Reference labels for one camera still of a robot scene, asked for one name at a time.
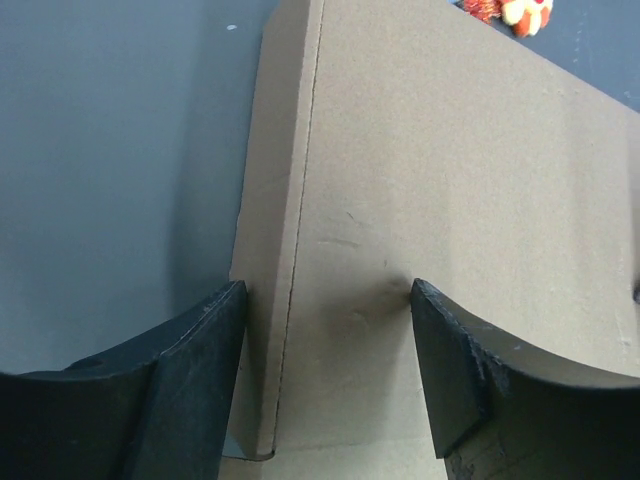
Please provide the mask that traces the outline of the brown cardboard box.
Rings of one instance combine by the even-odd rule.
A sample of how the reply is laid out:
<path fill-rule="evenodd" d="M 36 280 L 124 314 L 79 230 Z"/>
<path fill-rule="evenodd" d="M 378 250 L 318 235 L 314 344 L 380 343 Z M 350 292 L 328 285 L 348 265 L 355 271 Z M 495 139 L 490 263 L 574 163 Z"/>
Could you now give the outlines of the brown cardboard box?
<path fill-rule="evenodd" d="M 517 41 L 445 1 L 282 1 L 264 28 L 231 274 L 249 290 L 225 479 L 450 479 L 415 280 L 639 380 L 639 5 Z"/>

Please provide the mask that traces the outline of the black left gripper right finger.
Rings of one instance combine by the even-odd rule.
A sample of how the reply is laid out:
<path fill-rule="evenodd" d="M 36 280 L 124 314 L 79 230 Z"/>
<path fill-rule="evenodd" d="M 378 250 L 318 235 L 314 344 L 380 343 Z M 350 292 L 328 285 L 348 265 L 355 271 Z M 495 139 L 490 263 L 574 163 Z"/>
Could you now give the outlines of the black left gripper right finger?
<path fill-rule="evenodd" d="M 636 479 L 639 380 L 553 354 L 417 279 L 415 345 L 450 479 Z"/>

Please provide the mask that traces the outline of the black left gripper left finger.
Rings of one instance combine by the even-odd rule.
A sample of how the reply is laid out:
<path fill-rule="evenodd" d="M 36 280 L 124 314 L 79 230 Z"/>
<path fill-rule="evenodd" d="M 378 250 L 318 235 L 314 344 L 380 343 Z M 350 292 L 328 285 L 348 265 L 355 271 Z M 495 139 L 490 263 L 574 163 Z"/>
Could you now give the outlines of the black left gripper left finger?
<path fill-rule="evenodd" d="M 2 477 L 216 478 L 247 305 L 233 281 L 63 370 L 3 374 Z"/>

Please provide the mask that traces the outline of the yellow orange sunflower plush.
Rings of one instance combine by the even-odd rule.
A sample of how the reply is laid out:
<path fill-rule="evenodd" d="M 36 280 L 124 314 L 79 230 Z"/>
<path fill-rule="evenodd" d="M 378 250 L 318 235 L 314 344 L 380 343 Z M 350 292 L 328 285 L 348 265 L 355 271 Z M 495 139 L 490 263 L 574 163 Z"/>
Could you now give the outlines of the yellow orange sunflower plush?
<path fill-rule="evenodd" d="M 550 20 L 553 0 L 502 0 L 501 19 L 516 37 L 535 36 Z"/>

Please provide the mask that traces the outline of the orange maple leaf charm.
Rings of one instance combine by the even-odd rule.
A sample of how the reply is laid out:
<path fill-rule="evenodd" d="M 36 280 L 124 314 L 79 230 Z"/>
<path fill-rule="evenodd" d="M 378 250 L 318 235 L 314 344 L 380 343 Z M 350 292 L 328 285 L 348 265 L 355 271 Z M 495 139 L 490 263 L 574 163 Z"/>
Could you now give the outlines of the orange maple leaf charm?
<path fill-rule="evenodd" d="M 490 24 L 502 16 L 500 0 L 459 0 L 456 5 L 474 18 Z"/>

